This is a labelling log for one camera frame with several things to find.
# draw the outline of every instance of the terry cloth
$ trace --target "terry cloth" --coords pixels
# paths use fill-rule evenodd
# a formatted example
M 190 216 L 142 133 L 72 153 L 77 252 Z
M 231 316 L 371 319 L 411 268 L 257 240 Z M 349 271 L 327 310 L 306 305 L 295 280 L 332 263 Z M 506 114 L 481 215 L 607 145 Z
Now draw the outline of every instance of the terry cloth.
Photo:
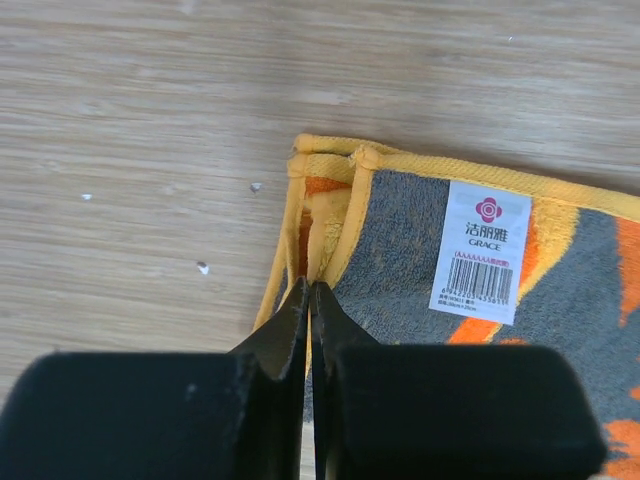
M 295 150 L 256 328 L 306 275 L 381 343 L 549 346 L 601 422 L 604 473 L 640 478 L 640 198 L 358 139 Z M 429 309 L 451 181 L 532 198 L 513 326 Z

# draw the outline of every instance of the barcode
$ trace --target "barcode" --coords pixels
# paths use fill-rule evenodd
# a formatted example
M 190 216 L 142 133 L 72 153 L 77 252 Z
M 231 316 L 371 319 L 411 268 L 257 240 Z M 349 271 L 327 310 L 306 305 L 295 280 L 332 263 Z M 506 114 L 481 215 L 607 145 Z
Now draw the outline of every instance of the barcode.
M 513 270 L 462 258 L 451 261 L 447 290 L 491 303 L 509 303 Z

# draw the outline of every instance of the white speck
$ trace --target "white speck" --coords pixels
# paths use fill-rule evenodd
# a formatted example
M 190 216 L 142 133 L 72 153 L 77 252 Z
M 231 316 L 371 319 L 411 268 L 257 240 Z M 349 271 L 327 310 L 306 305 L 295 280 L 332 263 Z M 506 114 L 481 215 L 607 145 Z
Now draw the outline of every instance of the white speck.
M 185 15 L 192 15 L 196 11 L 199 0 L 182 0 L 179 10 Z
M 207 265 L 204 262 L 198 262 L 196 263 L 196 267 L 198 267 L 198 270 L 200 270 L 200 273 L 203 275 L 209 275 L 209 265 Z
M 190 383 L 189 385 L 187 385 L 187 389 L 184 392 L 184 401 L 190 401 L 197 391 L 198 386 L 195 383 Z

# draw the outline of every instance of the white label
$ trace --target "white label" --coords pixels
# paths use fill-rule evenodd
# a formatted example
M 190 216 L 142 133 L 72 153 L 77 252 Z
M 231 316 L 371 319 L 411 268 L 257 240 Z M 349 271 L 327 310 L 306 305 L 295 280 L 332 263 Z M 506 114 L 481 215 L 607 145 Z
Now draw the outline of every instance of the white label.
M 429 308 L 513 325 L 531 198 L 451 182 Z

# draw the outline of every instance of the orange pattern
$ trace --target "orange pattern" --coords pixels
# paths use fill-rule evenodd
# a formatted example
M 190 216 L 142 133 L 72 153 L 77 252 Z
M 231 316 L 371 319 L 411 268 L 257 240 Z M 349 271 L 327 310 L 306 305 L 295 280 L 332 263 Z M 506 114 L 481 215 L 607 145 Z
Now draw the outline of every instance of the orange pattern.
M 620 281 L 622 304 L 620 326 L 624 327 L 635 310 L 640 307 L 640 223 L 617 219 L 618 254 L 620 255 Z
M 523 338 L 513 337 L 513 338 L 505 338 L 504 340 L 501 340 L 500 345 L 529 345 L 529 342 L 527 342 Z
M 324 177 L 307 177 L 304 179 L 307 196 L 314 193 L 332 192 L 341 188 L 351 188 L 351 185 Z
M 640 479 L 640 423 L 616 420 L 605 427 L 611 436 L 611 450 L 628 455 L 608 462 L 605 473 L 619 480 Z
M 531 272 L 538 261 L 538 239 L 537 230 L 533 221 L 534 216 L 529 219 L 529 232 L 527 233 L 527 245 L 524 250 L 524 261 L 522 263 L 522 275 L 520 276 L 520 284 L 531 275 Z M 490 322 L 489 320 L 481 320 L 479 318 L 469 317 L 463 320 L 458 329 L 453 333 L 447 343 L 465 344 L 465 343 L 486 343 L 490 342 L 493 336 L 500 330 L 500 324 Z

